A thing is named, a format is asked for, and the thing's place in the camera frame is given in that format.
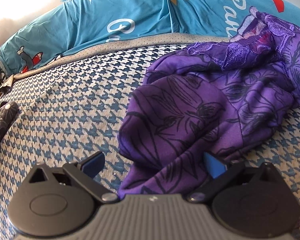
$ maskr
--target purple dress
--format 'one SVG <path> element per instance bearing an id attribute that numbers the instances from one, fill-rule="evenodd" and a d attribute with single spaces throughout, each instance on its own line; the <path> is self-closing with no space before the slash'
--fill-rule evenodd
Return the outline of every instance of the purple dress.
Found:
<path id="1" fill-rule="evenodd" d="M 207 178 L 204 151 L 237 159 L 298 106 L 300 28 L 251 7 L 230 42 L 192 44 L 147 69 L 118 134 L 134 162 L 119 196 L 189 193 Z"/>

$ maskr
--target houndstooth fabric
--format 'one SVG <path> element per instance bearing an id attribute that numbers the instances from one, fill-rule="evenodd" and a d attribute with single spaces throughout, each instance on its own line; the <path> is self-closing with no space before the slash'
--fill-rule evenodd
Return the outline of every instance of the houndstooth fabric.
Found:
<path id="1" fill-rule="evenodd" d="M 0 99 L 19 115 L 0 145 L 0 240 L 11 238 L 7 204 L 31 166 L 80 161 L 101 150 L 106 166 L 96 181 L 116 191 L 130 162 L 118 154 L 116 134 L 151 62 L 185 45 L 157 45 L 93 56 L 16 82 Z M 300 200 L 300 108 L 290 111 L 269 141 L 251 151 L 252 166 L 269 161 Z M 300 230 L 294 235 L 300 239 Z"/>

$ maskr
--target turquoise fabric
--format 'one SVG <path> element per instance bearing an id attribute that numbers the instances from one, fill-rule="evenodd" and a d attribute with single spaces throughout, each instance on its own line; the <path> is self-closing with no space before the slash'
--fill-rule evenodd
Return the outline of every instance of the turquoise fabric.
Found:
<path id="1" fill-rule="evenodd" d="M 234 36 L 250 6 L 300 26 L 300 9 L 283 0 L 70 0 L 0 47 L 0 82 L 3 72 L 26 72 L 111 41 L 171 32 Z"/>

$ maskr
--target yellow triangle print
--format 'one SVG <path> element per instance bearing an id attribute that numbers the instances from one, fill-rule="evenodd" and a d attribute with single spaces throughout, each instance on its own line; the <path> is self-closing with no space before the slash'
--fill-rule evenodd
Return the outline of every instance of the yellow triangle print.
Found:
<path id="1" fill-rule="evenodd" d="M 177 5 L 177 0 L 170 0 L 174 5 Z"/>

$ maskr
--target gray gripper base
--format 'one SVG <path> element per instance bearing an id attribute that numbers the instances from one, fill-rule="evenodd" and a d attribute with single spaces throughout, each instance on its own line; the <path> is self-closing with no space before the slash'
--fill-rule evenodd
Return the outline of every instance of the gray gripper base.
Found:
<path id="1" fill-rule="evenodd" d="M 15 240 L 33 240 L 18 235 Z M 207 206 L 181 195 L 127 195 L 103 205 L 84 228 L 55 240 L 253 240 L 222 227 Z M 271 240 L 293 240 L 289 234 Z"/>

